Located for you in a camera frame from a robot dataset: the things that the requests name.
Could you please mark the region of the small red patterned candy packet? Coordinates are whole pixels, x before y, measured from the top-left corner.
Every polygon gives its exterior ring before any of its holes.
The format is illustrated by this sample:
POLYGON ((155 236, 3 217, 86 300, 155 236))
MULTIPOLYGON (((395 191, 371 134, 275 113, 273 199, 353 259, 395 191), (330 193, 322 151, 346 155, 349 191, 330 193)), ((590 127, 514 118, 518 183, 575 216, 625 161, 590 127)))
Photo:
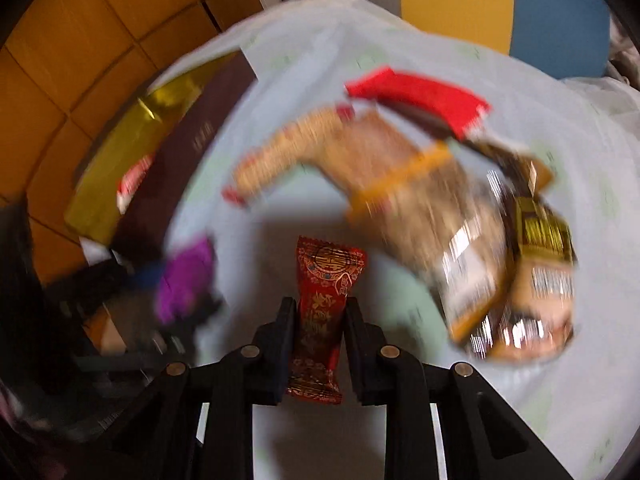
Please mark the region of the small red patterned candy packet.
POLYGON ((336 378, 347 297, 366 268, 356 247, 301 236, 296 246, 298 333, 286 392, 309 402, 337 405, 343 396, 336 378))

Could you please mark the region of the brown sesame paste packet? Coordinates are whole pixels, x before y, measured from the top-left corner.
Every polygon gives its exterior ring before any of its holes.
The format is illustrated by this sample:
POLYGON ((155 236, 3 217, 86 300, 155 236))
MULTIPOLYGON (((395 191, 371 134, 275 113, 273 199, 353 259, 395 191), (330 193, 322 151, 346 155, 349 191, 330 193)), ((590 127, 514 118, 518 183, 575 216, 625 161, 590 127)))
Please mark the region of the brown sesame paste packet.
POLYGON ((512 266, 500 308, 488 316, 487 356, 502 362, 552 359, 574 334, 575 264, 570 226, 535 197, 511 200, 512 266))

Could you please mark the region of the white brown stick sachet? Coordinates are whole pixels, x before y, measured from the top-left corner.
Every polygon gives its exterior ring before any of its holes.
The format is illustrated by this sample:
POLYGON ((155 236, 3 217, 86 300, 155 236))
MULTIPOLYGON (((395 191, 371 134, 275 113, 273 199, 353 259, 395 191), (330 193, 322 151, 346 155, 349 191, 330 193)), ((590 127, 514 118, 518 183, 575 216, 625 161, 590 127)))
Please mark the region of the white brown stick sachet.
POLYGON ((445 118, 423 108, 390 101, 383 101, 382 104, 437 139, 454 139, 491 160, 520 193, 539 195, 554 181, 552 170, 526 145, 498 136, 481 117, 477 117, 477 121, 463 129, 462 133, 455 133, 445 118))

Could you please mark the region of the large red foil snack packet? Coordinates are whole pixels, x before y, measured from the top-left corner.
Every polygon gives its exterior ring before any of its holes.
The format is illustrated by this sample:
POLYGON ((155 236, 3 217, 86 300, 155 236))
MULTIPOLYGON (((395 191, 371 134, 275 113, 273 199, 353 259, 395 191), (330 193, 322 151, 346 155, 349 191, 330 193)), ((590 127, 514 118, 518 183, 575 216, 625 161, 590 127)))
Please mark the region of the large red foil snack packet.
POLYGON ((383 66, 345 84, 355 99, 400 104, 439 119, 457 140, 484 126, 491 105, 472 91, 439 79, 383 66))

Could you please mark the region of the purple snack packet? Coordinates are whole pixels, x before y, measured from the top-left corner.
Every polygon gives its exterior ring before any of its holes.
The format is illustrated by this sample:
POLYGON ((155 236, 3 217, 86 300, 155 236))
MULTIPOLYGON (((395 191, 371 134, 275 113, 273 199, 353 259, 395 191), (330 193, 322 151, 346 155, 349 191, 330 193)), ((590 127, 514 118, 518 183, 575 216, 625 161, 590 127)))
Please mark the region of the purple snack packet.
POLYGON ((168 326, 193 314, 209 293, 215 270, 215 247, 208 236, 194 240, 168 259, 157 287, 157 321, 168 326))

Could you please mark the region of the brown orange snack packet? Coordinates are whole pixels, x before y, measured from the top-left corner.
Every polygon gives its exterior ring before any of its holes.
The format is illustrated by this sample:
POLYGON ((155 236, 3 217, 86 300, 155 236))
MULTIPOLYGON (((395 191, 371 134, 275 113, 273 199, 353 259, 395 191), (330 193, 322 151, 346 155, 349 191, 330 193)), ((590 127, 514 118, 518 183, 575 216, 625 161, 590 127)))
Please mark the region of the brown orange snack packet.
POLYGON ((419 148, 375 110, 332 133, 318 162, 347 195, 349 223, 436 292, 450 339, 463 344, 506 279, 506 232, 487 183, 445 143, 419 148))

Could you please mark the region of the light blue patterned tablecloth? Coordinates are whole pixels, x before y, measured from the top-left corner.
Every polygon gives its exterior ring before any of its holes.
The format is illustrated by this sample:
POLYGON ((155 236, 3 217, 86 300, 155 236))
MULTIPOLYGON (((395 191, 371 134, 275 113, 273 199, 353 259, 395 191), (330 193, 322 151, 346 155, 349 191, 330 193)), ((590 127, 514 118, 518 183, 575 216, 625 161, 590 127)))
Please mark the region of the light blue patterned tablecloth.
POLYGON ((639 454, 639 95, 610 78, 556 80, 475 44, 427 35, 367 0, 294 0, 242 21, 183 55, 170 81, 231 50, 256 74, 183 195, 165 246, 213 237, 224 308, 198 333, 198 359, 246 344, 297 292, 295 246, 312 236, 366 247, 346 200, 298 168, 258 202, 236 208, 222 187, 242 155, 280 125, 340 102, 347 81, 378 67, 448 80, 484 96, 498 136, 527 145, 554 171, 550 205, 574 237, 575 336, 549 362, 477 363, 576 479, 619 479, 639 454))

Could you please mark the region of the gold lined dark snack box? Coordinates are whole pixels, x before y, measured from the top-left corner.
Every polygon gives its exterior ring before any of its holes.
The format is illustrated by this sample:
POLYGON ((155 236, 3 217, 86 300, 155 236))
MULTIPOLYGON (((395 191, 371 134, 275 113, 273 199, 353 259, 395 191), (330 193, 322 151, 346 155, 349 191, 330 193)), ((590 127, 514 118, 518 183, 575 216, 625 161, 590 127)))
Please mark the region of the gold lined dark snack box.
POLYGON ((159 259, 182 194, 256 78, 233 50, 138 96, 94 144, 66 224, 135 266, 159 259))

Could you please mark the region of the tan biscuit snack packet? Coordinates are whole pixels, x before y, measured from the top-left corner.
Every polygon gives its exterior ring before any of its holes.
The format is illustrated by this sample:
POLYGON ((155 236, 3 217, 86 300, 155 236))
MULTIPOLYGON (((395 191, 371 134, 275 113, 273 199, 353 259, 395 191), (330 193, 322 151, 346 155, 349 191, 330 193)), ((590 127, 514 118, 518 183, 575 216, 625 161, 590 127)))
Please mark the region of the tan biscuit snack packet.
POLYGON ((247 152, 232 171, 221 194, 245 206, 291 168, 311 162, 320 148, 355 116, 349 104, 324 106, 288 122, 259 148, 247 152))

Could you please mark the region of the grey yellow blue chair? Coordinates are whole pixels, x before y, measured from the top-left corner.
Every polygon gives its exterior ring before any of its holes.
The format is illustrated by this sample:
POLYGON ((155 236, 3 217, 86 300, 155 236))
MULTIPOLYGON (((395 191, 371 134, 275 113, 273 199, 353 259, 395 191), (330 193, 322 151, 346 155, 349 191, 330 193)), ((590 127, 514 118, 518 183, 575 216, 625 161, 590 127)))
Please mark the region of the grey yellow blue chair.
POLYGON ((600 77, 610 48, 604 0, 369 0, 412 26, 488 47, 556 78, 600 77))

